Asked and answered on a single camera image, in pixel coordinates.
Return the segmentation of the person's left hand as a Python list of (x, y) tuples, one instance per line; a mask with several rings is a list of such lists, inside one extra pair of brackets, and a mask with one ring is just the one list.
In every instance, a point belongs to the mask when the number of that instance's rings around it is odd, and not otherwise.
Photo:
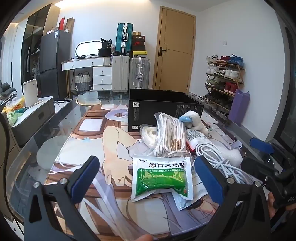
[(152, 235), (148, 235), (148, 234), (145, 234), (145, 235), (142, 235), (141, 237), (137, 238), (135, 241), (153, 241), (154, 238)]

